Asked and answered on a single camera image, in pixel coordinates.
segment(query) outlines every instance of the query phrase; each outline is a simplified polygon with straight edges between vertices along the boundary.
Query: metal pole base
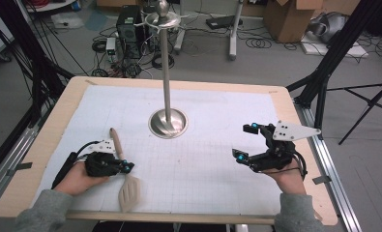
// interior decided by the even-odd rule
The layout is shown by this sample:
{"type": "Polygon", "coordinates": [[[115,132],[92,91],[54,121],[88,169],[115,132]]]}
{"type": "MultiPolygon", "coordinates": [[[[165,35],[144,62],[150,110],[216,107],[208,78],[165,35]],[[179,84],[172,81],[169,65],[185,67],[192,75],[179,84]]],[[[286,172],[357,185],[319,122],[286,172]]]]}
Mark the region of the metal pole base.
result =
{"type": "Polygon", "coordinates": [[[166,119],[165,109],[152,114],[149,119],[149,129],[160,138],[175,138],[183,134],[188,128],[188,117],[182,111],[171,108],[170,120],[166,119]]]}

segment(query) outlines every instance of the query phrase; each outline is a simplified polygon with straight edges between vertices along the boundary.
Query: floor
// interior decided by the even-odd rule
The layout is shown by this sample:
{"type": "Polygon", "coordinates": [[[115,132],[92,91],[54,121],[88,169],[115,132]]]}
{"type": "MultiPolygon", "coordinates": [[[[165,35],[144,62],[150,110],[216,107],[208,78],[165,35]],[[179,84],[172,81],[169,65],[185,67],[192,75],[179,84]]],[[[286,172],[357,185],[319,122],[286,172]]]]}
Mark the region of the floor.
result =
{"type": "MultiPolygon", "coordinates": [[[[103,29],[115,25],[115,14],[84,8],[77,13],[85,22],[79,29],[58,30],[56,36],[74,56],[84,70],[96,66],[92,39],[103,29]]],[[[189,27],[208,29],[201,14],[189,27]]],[[[260,18],[244,18],[242,30],[262,27],[260,18]]],[[[223,82],[251,85],[287,86],[312,73],[321,56],[305,55],[299,45],[287,49],[270,40],[260,41],[268,48],[251,48],[246,41],[238,40],[237,58],[229,61],[228,32],[208,34],[188,31],[183,50],[174,54],[175,66],[170,70],[172,80],[223,82]]],[[[265,29],[249,31],[260,34],[265,29]]],[[[82,73],[66,50],[52,41],[55,56],[64,69],[82,73]]],[[[371,51],[360,63],[354,58],[344,58],[329,82],[329,88],[382,83],[382,54],[375,45],[361,43],[371,51]]],[[[102,61],[101,67],[109,69],[102,61]]],[[[162,79],[162,72],[149,69],[137,78],[162,79]]],[[[380,87],[357,90],[372,98],[380,87]]],[[[296,97],[301,89],[291,92],[296,97]]],[[[0,145],[31,104],[22,74],[15,61],[0,62],[0,145]]],[[[360,117],[367,103],[345,91],[328,92],[323,120],[323,136],[338,170],[341,182],[351,202],[363,231],[382,231],[382,109],[374,107],[365,120],[351,133],[342,145],[338,142],[360,117]]],[[[61,231],[91,231],[95,221],[69,220],[61,231]]],[[[14,220],[0,218],[0,231],[11,231],[14,220]]],[[[270,226],[250,225],[250,232],[272,231],[270,226]]],[[[326,226],[326,231],[345,231],[342,223],[326,226]]]]}

